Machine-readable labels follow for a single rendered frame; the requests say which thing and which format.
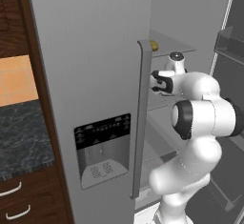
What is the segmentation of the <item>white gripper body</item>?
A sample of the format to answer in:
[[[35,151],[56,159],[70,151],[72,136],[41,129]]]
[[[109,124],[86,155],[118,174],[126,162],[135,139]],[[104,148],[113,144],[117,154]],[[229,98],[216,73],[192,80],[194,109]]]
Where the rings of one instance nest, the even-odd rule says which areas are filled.
[[[153,71],[150,75],[150,88],[154,93],[162,93],[159,83],[157,82],[158,71]]]

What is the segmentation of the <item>glass fridge shelf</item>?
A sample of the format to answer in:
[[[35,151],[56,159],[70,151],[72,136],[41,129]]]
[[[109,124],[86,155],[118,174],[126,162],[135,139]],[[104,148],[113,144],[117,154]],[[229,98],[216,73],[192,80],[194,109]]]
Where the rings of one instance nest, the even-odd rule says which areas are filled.
[[[161,32],[150,30],[149,38],[158,45],[158,50],[152,53],[152,57],[168,56],[171,52],[190,52],[195,48],[183,42],[177,41]]]
[[[148,110],[154,110],[160,107],[165,107],[173,102],[178,100],[177,96],[161,96],[158,94],[154,94],[153,92],[149,92],[148,96]]]

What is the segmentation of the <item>grey fridge door with dispenser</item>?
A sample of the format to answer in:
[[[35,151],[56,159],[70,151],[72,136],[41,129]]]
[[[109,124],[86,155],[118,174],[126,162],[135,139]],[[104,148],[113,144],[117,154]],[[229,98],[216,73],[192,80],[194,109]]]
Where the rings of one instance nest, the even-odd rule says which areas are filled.
[[[31,0],[74,224],[133,224],[152,0]]]

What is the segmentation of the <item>grey fridge door with bins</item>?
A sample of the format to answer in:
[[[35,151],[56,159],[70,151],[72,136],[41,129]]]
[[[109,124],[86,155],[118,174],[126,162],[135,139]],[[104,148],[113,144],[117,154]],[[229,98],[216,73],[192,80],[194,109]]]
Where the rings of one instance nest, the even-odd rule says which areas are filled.
[[[224,29],[244,41],[244,0],[231,0]],[[244,112],[244,65],[218,55],[213,77],[221,94]],[[194,224],[244,224],[244,131],[236,137],[221,137],[223,155],[212,171],[210,184],[189,202],[187,211]]]

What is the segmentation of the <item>clear fridge door bin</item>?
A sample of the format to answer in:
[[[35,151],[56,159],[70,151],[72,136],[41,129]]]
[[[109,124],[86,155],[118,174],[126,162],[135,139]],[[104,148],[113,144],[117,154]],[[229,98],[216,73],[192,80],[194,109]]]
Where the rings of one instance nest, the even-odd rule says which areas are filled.
[[[244,41],[233,36],[233,27],[220,31],[216,37],[214,51],[244,65]]]

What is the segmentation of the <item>dark wooden cupboard side panel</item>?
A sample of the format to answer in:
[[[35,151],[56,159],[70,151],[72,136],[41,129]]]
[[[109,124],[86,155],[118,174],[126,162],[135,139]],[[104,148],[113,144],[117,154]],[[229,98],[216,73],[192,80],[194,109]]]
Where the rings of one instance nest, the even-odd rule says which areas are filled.
[[[55,166],[57,169],[61,194],[64,199],[64,206],[68,218],[68,224],[74,224],[73,214],[71,210],[71,202],[67,188],[66,177],[64,173],[62,157],[60,153],[59,143],[57,139],[56,128],[54,125],[53,112],[51,108],[51,100],[48,92],[48,83],[45,76],[44,65],[41,57],[41,49],[38,43],[38,35],[35,26],[34,14],[32,10],[31,0],[18,0],[19,9],[22,16],[23,29],[28,45],[30,64],[34,76],[34,81],[44,114],[47,130],[51,140],[52,151],[55,158]]]

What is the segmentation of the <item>dark wooden drawer front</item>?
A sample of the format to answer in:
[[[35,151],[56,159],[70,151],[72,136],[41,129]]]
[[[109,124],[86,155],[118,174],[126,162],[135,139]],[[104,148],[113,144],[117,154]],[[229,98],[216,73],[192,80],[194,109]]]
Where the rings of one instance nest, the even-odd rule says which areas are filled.
[[[0,196],[0,210],[14,205],[46,210],[64,204],[54,166],[0,182],[0,193],[13,189],[15,189],[14,193]]]
[[[6,213],[22,213],[28,205],[31,205],[28,214],[14,220],[6,219]],[[28,200],[12,204],[0,211],[0,224],[63,224],[66,220],[64,205],[51,193],[33,195]]]

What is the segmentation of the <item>dark wooden wall cupboard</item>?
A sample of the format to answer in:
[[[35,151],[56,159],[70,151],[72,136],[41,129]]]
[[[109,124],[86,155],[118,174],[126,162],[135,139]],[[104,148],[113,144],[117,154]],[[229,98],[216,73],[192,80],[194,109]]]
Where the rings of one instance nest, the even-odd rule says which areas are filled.
[[[28,53],[18,0],[0,0],[0,58]]]

